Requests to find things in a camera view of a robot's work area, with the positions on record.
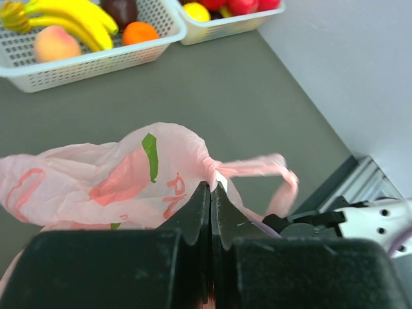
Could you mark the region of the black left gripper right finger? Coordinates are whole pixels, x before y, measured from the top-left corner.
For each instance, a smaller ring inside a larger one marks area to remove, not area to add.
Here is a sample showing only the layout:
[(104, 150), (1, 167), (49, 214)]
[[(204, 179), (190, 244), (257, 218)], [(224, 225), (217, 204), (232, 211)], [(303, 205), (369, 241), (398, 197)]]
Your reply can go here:
[(270, 237), (218, 186), (211, 195), (216, 308), (410, 308), (375, 242)]

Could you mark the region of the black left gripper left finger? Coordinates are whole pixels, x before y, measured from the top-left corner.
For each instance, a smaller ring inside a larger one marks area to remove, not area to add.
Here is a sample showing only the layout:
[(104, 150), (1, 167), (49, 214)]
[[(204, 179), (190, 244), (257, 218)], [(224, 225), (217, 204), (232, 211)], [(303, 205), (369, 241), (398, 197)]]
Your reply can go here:
[(54, 230), (24, 249), (2, 308), (201, 308), (211, 193), (201, 182), (156, 229)]

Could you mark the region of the pink plastic bag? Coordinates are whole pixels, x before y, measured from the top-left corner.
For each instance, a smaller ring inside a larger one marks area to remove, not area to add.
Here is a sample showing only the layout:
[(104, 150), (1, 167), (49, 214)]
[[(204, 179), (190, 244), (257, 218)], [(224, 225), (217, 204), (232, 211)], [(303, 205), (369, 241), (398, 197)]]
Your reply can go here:
[(182, 208), (200, 182), (211, 190), (233, 177), (280, 176), (267, 214), (285, 217), (298, 178), (280, 154), (213, 159), (202, 138), (158, 122), (119, 142), (77, 144), (1, 159), (1, 205), (43, 231), (155, 229)]

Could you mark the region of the peach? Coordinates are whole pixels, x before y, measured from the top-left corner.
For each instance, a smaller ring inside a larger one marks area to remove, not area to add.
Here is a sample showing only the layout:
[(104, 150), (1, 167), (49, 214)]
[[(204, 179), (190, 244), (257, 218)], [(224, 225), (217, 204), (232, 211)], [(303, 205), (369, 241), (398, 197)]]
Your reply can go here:
[(59, 61), (82, 55), (80, 44), (64, 28), (48, 26), (41, 30), (34, 40), (37, 62)]

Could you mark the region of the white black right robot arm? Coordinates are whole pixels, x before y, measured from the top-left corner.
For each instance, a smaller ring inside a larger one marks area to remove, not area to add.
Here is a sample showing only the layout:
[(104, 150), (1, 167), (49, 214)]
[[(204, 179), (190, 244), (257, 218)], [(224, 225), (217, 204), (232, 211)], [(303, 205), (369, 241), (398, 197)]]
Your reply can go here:
[(266, 216), (283, 238), (360, 238), (378, 243), (391, 258), (411, 255), (411, 200), (379, 198), (350, 204), (342, 196), (332, 210), (294, 219)]

